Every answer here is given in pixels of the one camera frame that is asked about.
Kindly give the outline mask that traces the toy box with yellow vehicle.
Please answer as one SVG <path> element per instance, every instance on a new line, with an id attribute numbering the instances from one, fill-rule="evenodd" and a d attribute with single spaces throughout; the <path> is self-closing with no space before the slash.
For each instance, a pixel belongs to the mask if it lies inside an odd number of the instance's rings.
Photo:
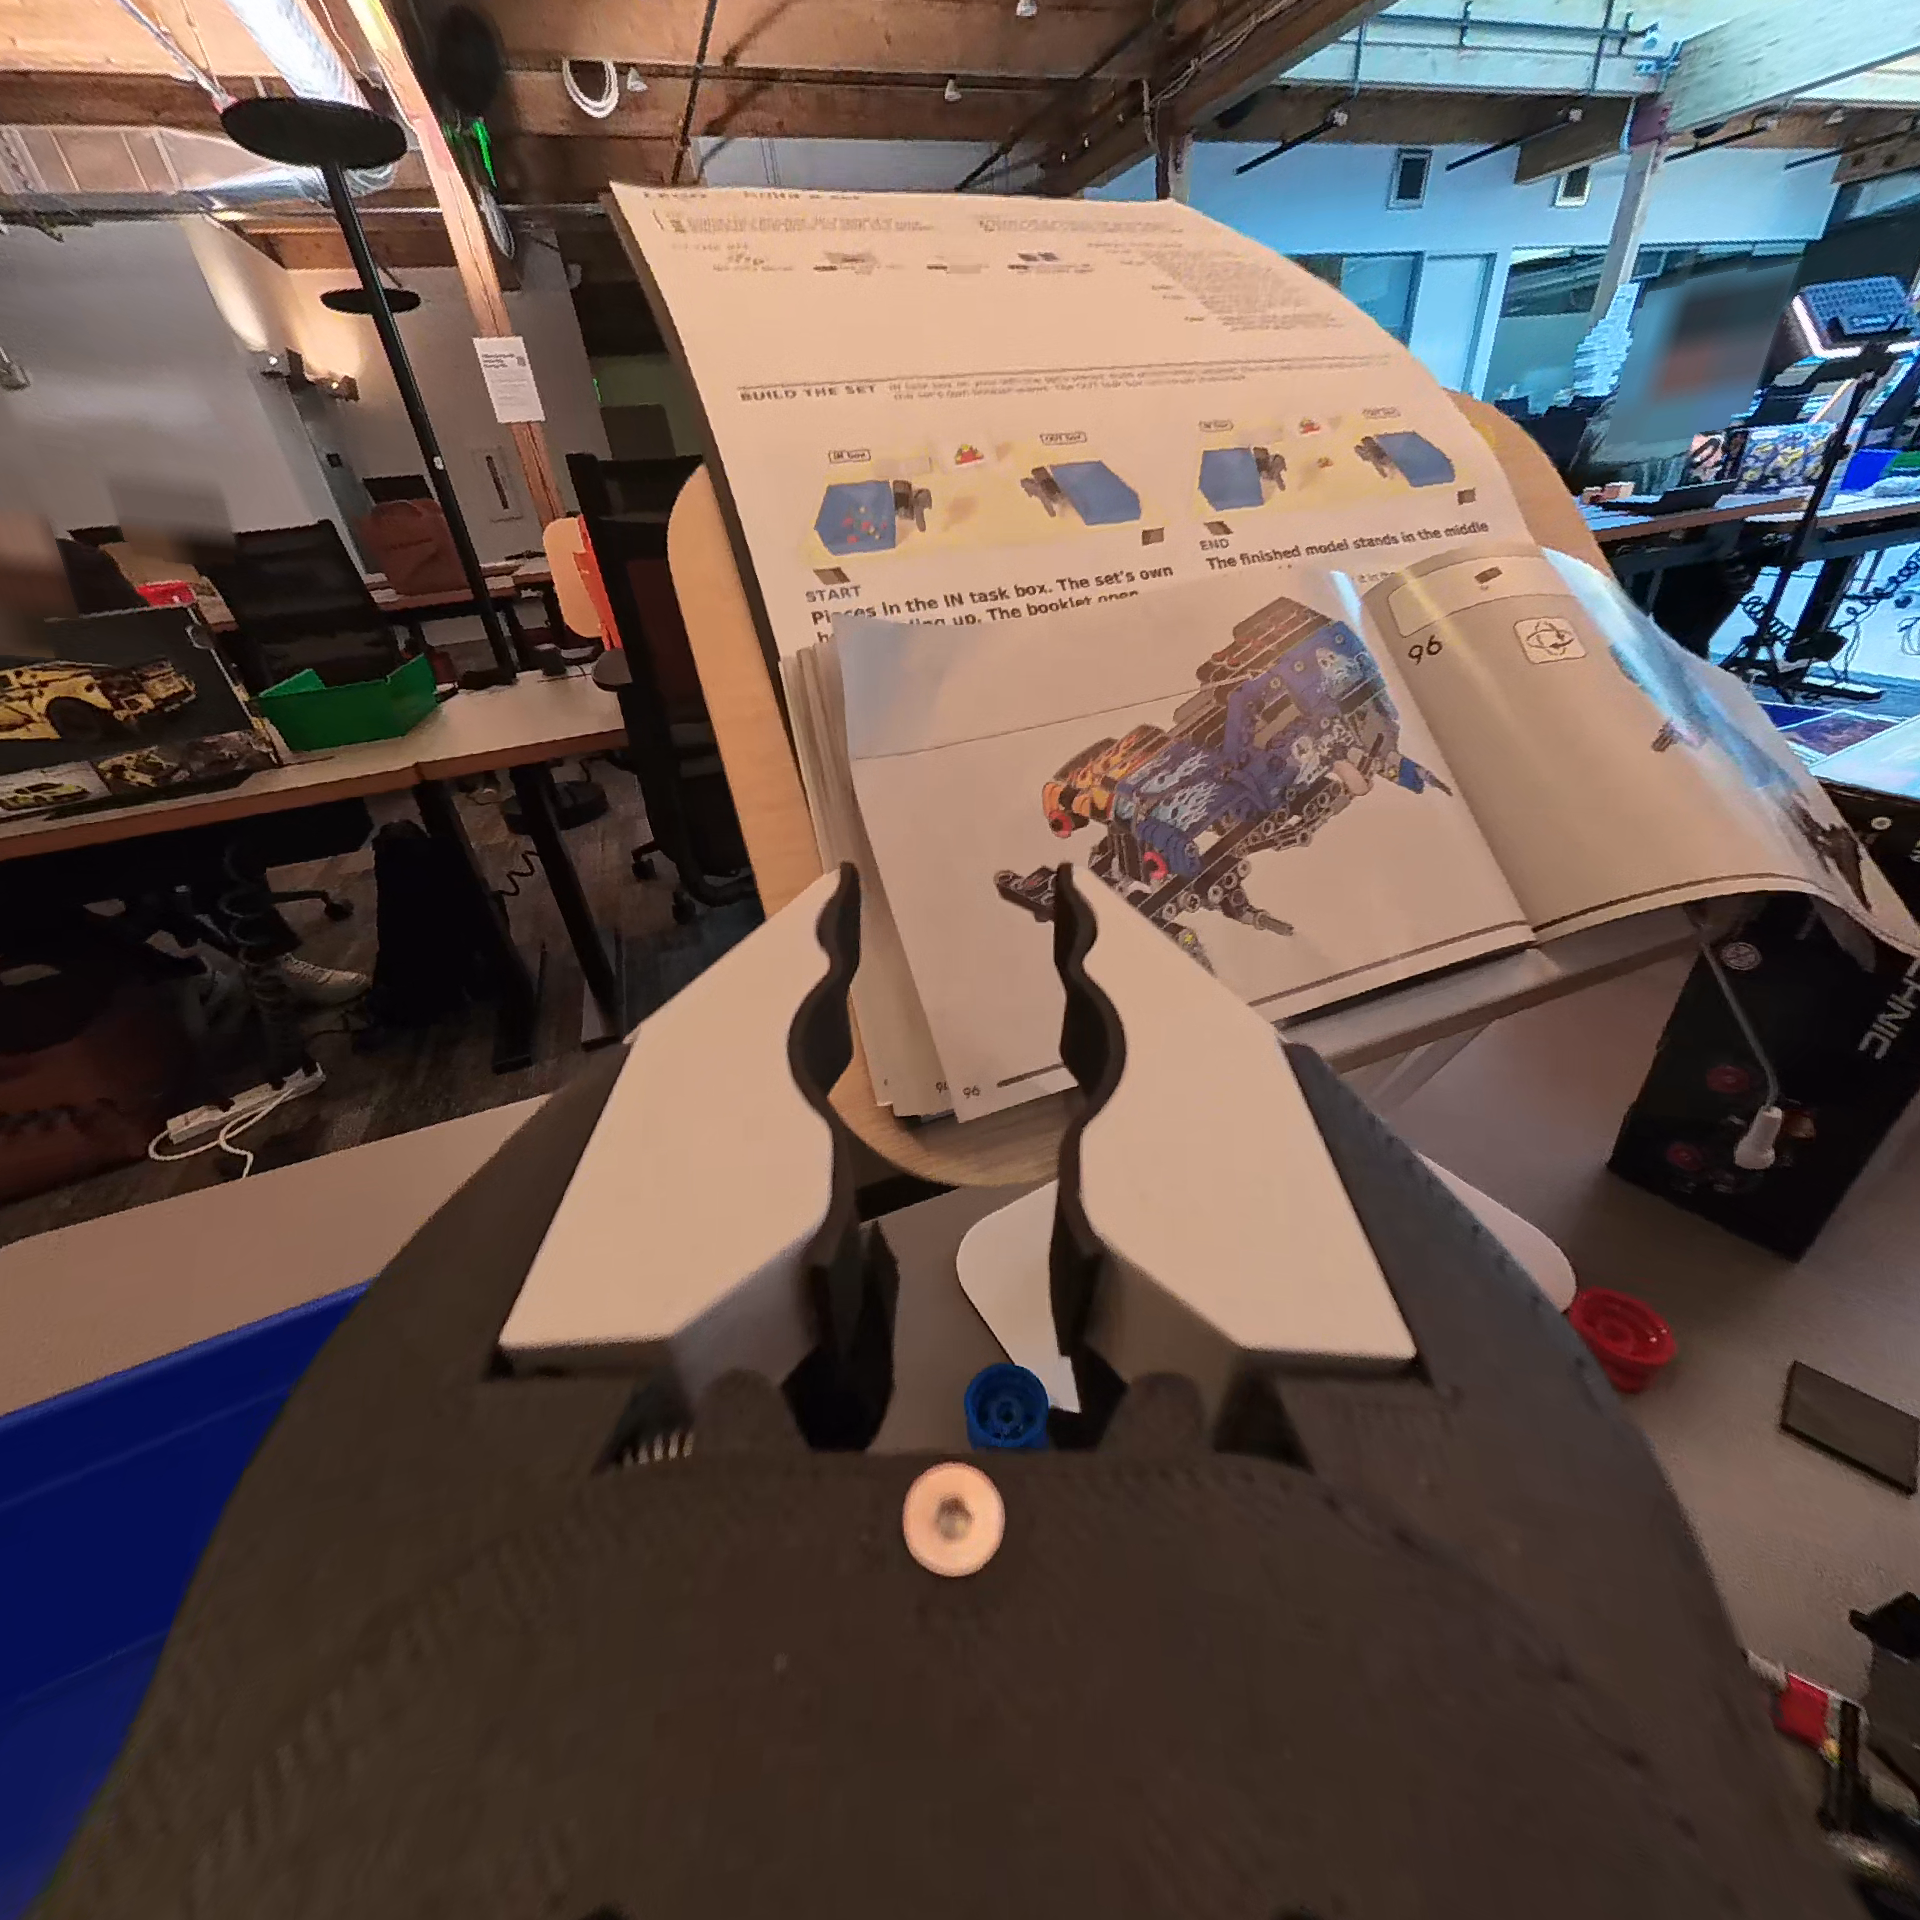
<path id="1" fill-rule="evenodd" d="M 171 801 L 282 767 L 200 617 L 52 619 L 3 653 L 3 818 Z"/>

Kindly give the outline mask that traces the white book stand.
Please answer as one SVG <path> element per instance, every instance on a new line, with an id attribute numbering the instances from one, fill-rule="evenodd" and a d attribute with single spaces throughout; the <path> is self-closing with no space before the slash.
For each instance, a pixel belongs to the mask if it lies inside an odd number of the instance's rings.
<path id="1" fill-rule="evenodd" d="M 1497 454 L 1539 545 L 1603 562 L 1594 529 L 1537 442 L 1484 399 L 1458 396 L 1457 410 Z M 671 515 L 668 564 L 759 903 L 775 914 L 821 878 L 825 865 L 784 721 L 777 670 L 762 651 L 706 468 L 691 476 Z M 1311 1017 L 1298 1034 L 1304 1045 L 1317 1050 L 1385 1113 L 1391 1097 L 1403 1097 L 1434 1079 L 1484 1027 L 1687 954 L 1693 938 L 1693 922 L 1674 905 L 1547 941 L 1539 951 L 1408 983 Z M 876 1154 L 959 1189 L 954 1199 L 938 1198 L 892 1213 L 888 1226 L 954 1229 L 967 1211 L 967 1231 L 951 1252 L 932 1258 L 932 1278 L 967 1297 L 1003 1357 L 1044 1375 L 1057 1363 L 1044 1309 L 1049 1219 L 1040 1211 L 1049 1191 L 1019 1183 L 991 1189 L 985 1180 L 993 1172 L 1049 1172 L 1065 1126 L 1065 1100 L 1052 1095 L 991 1119 L 975 1142 L 960 1142 L 954 1122 L 935 1122 L 914 1133 L 879 1105 L 867 1055 L 857 1051 L 835 1105 Z"/>

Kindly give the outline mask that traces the black smooth square tile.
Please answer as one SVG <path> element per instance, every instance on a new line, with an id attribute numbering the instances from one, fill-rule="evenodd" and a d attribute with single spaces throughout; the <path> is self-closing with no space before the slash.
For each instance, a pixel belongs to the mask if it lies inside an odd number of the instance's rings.
<path id="1" fill-rule="evenodd" d="M 1787 1369 L 1778 1426 L 1905 1498 L 1917 1493 L 1915 1414 L 1804 1361 Z"/>

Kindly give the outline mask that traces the blue storage bin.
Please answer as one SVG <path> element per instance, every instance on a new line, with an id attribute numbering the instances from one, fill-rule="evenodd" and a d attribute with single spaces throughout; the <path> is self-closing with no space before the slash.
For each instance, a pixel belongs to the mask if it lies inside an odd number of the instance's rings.
<path id="1" fill-rule="evenodd" d="M 365 1292 L 344 1287 L 4 1417 L 4 1918 L 56 1875 L 235 1483 Z"/>

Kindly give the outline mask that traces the instruction booklet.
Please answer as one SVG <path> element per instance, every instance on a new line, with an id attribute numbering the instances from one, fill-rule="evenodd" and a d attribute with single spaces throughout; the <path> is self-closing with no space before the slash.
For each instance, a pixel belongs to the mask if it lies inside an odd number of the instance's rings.
<path id="1" fill-rule="evenodd" d="M 1915 954 L 1748 691 L 1523 534 L 841 615 L 784 682 L 823 850 L 881 911 L 859 1011 L 899 1113 L 1065 1087 L 1061 866 L 1272 1023 L 1748 895 Z"/>

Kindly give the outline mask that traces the black office chair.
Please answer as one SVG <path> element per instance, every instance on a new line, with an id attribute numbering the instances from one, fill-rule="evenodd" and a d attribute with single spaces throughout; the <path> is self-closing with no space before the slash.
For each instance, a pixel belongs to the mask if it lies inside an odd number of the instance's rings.
<path id="1" fill-rule="evenodd" d="M 591 452 L 568 457 L 610 611 L 594 678 L 619 705 L 626 758 L 652 829 L 631 865 L 639 878 L 650 878 L 653 858 L 673 866 L 671 907 L 679 924 L 696 922 L 706 907 L 756 899 L 668 564 L 671 515 L 698 470 L 692 454 L 635 462 L 603 462 Z"/>

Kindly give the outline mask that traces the red wheel rim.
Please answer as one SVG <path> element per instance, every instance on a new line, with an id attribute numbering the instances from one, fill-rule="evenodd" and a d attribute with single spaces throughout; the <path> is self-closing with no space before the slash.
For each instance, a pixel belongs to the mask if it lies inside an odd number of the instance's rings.
<path id="1" fill-rule="evenodd" d="M 1579 1287 L 1565 1319 L 1626 1397 L 1647 1393 L 1675 1357 L 1675 1334 L 1663 1314 L 1615 1287 Z"/>

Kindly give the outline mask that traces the dark toy set box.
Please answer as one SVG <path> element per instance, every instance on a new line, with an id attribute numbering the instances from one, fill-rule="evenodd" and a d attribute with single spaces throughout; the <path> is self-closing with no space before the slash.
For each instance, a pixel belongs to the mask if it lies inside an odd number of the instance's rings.
<path id="1" fill-rule="evenodd" d="M 1915 1101 L 1917 964 L 1768 895 L 1699 948 L 1609 1171 L 1800 1260 Z"/>

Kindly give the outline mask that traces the neighbouring grey table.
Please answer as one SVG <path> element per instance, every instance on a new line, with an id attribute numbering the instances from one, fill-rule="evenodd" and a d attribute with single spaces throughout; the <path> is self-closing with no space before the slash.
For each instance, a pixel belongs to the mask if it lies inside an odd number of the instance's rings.
<path id="1" fill-rule="evenodd" d="M 521 677 L 513 687 L 457 693 L 408 735 L 298 754 L 241 785 L 4 823 L 3 860 L 242 823 L 336 801 L 404 796 L 424 785 L 509 773 L 625 742 L 616 695 L 591 678 Z"/>

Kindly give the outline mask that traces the large printed instruction sheet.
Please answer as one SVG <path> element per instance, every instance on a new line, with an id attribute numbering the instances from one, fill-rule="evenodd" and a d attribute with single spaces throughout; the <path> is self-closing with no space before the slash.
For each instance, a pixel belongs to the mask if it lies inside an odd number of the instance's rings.
<path id="1" fill-rule="evenodd" d="M 609 212 L 787 659 L 1524 537 L 1408 348 L 1175 202 L 618 182 Z"/>

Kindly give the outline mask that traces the blue wheel rim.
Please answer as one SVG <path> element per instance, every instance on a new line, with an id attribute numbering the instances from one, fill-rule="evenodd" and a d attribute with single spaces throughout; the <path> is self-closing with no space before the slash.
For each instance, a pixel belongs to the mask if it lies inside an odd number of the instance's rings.
<path id="1" fill-rule="evenodd" d="M 1043 1452 L 1049 1447 L 1047 1382 L 1002 1361 L 971 1375 L 962 1398 L 971 1452 Z"/>

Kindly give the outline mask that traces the grey desk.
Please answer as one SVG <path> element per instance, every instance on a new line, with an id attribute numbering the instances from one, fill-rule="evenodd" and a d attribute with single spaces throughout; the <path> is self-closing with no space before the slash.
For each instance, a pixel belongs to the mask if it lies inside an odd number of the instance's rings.
<path id="1" fill-rule="evenodd" d="M 1915 1591 L 1917 1500 L 1781 1426 L 1795 1363 L 1915 1411 L 1915 1117 L 1898 1125 L 1813 1252 L 1795 1263 L 1603 1171 L 1617 1117 L 1682 987 L 1675 958 L 1493 1023 L 1391 1125 L 1547 1231 L 1575 1276 L 1656 1307 L 1675 1361 L 1627 1413 L 1664 1463 L 1741 1641 L 1833 1689 L 1859 1689 L 1850 1625 Z M 83 1393 L 368 1279 L 528 1117 L 540 1095 L 362 1142 L 244 1181 L 160 1198 L 162 1167 L 108 1187 L 146 1207 L 89 1217 L 87 1191 L 4 1210 L 3 1407 Z M 49 1881 L 125 1738 L 184 1589 L 185 1527 L 116 1543 L 81 1428 L 56 1465 L 4 1444 L 4 1915 Z M 40 1490 L 85 1518 L 27 1545 Z"/>

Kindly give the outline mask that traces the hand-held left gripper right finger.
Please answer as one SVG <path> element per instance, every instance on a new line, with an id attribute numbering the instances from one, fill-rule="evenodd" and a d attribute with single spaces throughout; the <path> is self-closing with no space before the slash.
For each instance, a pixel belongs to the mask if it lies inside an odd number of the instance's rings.
<path id="1" fill-rule="evenodd" d="M 1075 866 L 1052 961 L 1077 1101 L 1049 1319 L 1084 1438 L 1149 1375 L 1212 1436 L 1273 1375 L 1405 1375 L 1416 1334 L 1276 1029 Z"/>

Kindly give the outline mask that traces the orange chair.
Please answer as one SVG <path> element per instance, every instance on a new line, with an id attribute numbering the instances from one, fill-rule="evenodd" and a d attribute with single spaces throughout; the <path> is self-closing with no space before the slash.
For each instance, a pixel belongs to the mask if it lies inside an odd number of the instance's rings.
<path id="1" fill-rule="evenodd" d="M 600 641 L 610 651 L 623 651 L 618 615 L 609 586 L 592 550 L 585 517 L 559 517 L 545 529 L 545 562 L 553 587 L 561 623 L 577 641 Z"/>

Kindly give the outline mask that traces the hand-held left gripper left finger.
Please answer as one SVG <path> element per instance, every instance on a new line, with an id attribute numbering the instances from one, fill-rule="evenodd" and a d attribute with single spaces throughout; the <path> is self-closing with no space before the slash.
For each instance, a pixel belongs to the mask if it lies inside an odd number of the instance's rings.
<path id="1" fill-rule="evenodd" d="M 833 1107 L 859 939 L 845 862 L 634 1029 L 498 1332 L 517 1375 L 623 1379 L 692 1413 L 753 1373 L 811 1447 L 873 1444 L 899 1274 Z"/>

